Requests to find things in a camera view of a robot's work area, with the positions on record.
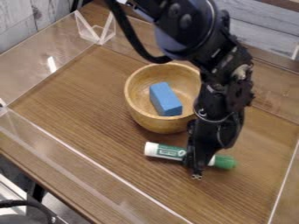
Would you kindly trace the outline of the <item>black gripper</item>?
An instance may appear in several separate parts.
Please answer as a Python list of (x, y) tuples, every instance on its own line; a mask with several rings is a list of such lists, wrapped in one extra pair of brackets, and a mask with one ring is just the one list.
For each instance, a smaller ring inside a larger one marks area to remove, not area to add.
[(225, 38), (197, 41), (189, 48), (189, 60), (201, 69), (202, 84), (183, 165), (191, 177), (202, 179), (217, 151), (231, 147), (239, 138), (245, 109), (255, 98), (253, 57), (234, 38)]

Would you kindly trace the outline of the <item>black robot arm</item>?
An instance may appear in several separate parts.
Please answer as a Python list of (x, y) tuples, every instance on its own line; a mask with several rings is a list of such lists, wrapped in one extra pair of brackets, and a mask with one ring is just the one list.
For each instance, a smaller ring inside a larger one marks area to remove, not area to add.
[[(201, 69), (201, 92), (194, 102), (197, 118), (187, 124), (183, 164), (202, 178), (222, 149), (234, 146), (243, 128), (253, 92), (253, 56), (230, 32), (230, 13), (214, 0), (105, 0), (126, 38), (139, 55), (155, 64), (191, 62)], [(129, 6), (155, 28), (163, 52), (154, 56), (137, 36), (123, 7)]]

